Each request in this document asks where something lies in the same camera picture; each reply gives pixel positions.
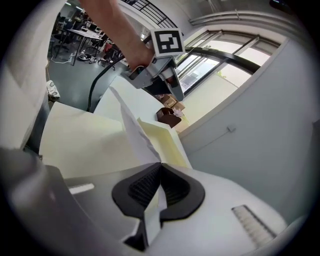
white wall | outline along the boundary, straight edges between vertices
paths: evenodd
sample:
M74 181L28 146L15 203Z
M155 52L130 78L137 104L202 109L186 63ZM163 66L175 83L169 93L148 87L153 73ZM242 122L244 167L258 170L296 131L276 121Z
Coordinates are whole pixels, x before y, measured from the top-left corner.
M283 43L242 85L252 83L239 97L201 126L181 134L194 169L237 182L288 222L307 211L307 180L313 176L312 170L305 170L312 123L320 119L319 66L314 56L292 40ZM230 124L236 130L223 135Z
M211 76L195 89L184 100L184 115L190 124L196 122L237 89L229 81L217 74Z
M269 2L270 1L268 0L228 0L221 1L220 5L221 12L234 11L235 9L237 9L238 11L250 10L274 14L291 20L295 18L294 15L287 14L284 11L271 7Z
M196 2L189 1L183 5L178 0L149 1L167 15L185 35L193 29L189 20L201 16Z
M136 33L140 36L144 26L140 22L138 22L136 19L132 18L127 14L126 14L126 18L129 20L130 24L133 26Z
M275 41L279 44L282 44L286 37L282 33L274 32L270 29L264 29L259 25L244 25L244 24L236 24L236 23L223 23L223 24L215 24L206 26L209 31L237 31L242 33L249 33L253 35L260 35L263 38L268 38L269 40Z
M199 37L201 34L205 33L207 31L207 26L201 26L201 27L194 27L188 34L185 34L183 36L184 39L184 45L188 45L191 43L194 39Z
M77 9L75 7L65 4L60 11L61 17L72 18L72 16L75 14L76 10Z
M46 95L47 54L61 1L43 1L25 20L2 60L0 147L23 148Z

black cable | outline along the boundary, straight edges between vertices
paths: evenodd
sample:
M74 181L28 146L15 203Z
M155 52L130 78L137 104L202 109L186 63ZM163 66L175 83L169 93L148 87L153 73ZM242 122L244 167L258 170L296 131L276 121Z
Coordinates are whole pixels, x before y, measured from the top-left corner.
M144 40L144 44L148 43L151 40L151 35L148 35ZM111 69L115 64L117 64L119 61L123 60L125 58L125 56L122 56L120 58L118 58L115 62L109 64L104 70L101 71L100 74L97 75L97 77L93 80L91 88L90 88L90 92L89 92L89 99L88 99L88 107L86 109L87 112L90 112L91 109L91 101L92 101L92 94L94 92L95 86L97 81L109 70Z

white table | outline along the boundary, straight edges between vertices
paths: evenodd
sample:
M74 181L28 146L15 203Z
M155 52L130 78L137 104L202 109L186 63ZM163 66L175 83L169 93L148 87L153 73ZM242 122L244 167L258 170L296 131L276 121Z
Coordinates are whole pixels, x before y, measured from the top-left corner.
M94 34L90 34L90 33L88 33L88 32L81 31L81 30L68 29L68 30L67 30L67 33L66 33L66 35L65 35L65 37L64 37L64 39L63 39L63 41L61 42L61 44L60 44L60 46L59 46L58 51L56 52L55 57L58 56L59 51L60 51L60 49L61 49L61 46L65 43L65 41L66 41L66 39L67 39L67 37L69 36L70 33L73 33L73 34L76 34L77 36L82 37L82 40L81 40L81 42L80 42L80 44L79 44L79 47L78 47L78 49L76 50L76 54L75 54L75 56L74 56L74 60L73 60L73 64L72 64L72 65L74 66L74 65L75 65L75 62L76 62L76 58L77 58L77 56L78 56L78 53L79 53L79 51L81 51L81 49L82 49L83 45L85 44L85 42L87 41L87 39L90 39L90 40L91 40L91 39L94 39L94 40L102 40L102 39L98 36L98 34L94 35Z
M164 105L152 95L143 89L134 88L121 76L116 76L110 86L116 89L136 119L157 121L156 113ZM110 89L106 90L93 113L123 122L120 103Z
M117 172L141 165L123 125L55 102L43 130L39 154L66 178Z

person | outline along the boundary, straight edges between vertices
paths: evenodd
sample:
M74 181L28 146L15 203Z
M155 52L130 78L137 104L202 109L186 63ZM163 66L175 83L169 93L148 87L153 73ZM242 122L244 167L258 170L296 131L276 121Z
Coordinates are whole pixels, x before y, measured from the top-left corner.
M117 0L80 0L90 18L119 47L130 68L148 66L154 52L140 39L121 11Z
M53 29L52 29L52 32L51 32L52 34L57 34L59 32L58 23L59 23L60 18L61 18L61 12L59 12L58 15L55 18L55 22L54 22Z
M17 31L0 73L0 147L23 149L32 131L41 137L48 115L45 67L52 28L66 0L41 1ZM148 66L154 52L122 13L117 0L80 0L90 18L120 48L130 68Z
M88 22L88 19L83 19L76 27L74 27L74 30L81 30L82 27L86 27L86 24Z

gray floor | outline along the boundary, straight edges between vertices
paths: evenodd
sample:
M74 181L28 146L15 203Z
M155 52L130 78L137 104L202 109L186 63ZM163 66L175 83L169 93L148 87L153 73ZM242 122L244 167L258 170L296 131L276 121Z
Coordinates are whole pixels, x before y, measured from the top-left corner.
M69 44L69 52L61 49L57 58L54 58L55 54L53 54L53 59L50 60L49 58L50 63L48 66L48 72L50 80L54 82L60 94L60 99L58 101L71 107L86 111L91 84L104 67L101 66L101 64L98 64L98 62L89 64L78 60L75 61L74 66L72 66L73 62L65 64L53 62L68 61L70 54L76 53L77 47L78 42L75 44ZM98 60L103 55L103 53L98 54ZM115 65L115 71L111 68L98 80L92 94L91 112L93 112L97 106L99 97L104 94L109 84L125 68L125 65L122 63L117 63Z

